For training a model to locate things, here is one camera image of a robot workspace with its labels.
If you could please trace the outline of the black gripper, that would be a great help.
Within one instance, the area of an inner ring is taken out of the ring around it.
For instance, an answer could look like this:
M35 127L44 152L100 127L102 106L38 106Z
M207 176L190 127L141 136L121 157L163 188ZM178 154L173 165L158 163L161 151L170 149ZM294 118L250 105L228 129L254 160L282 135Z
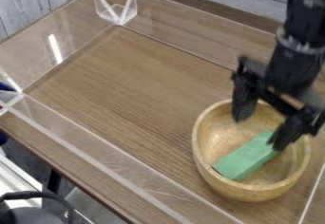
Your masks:
M316 135L325 124L325 103L313 92L313 82L325 64L325 28L284 29L265 64L238 58L232 75L233 119L248 120L258 101L268 102L285 115L268 143L284 151L304 135Z

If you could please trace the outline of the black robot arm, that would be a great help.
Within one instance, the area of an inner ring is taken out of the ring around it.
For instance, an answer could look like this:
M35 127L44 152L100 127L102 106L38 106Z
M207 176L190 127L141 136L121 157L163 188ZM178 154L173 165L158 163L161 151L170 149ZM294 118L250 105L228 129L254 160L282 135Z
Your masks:
M245 56L232 75L233 119L245 121L258 101L269 103L286 119L268 143L282 151L302 136L314 136L325 124L325 101L313 83L325 66L325 0L288 0L288 17L276 35L265 64Z

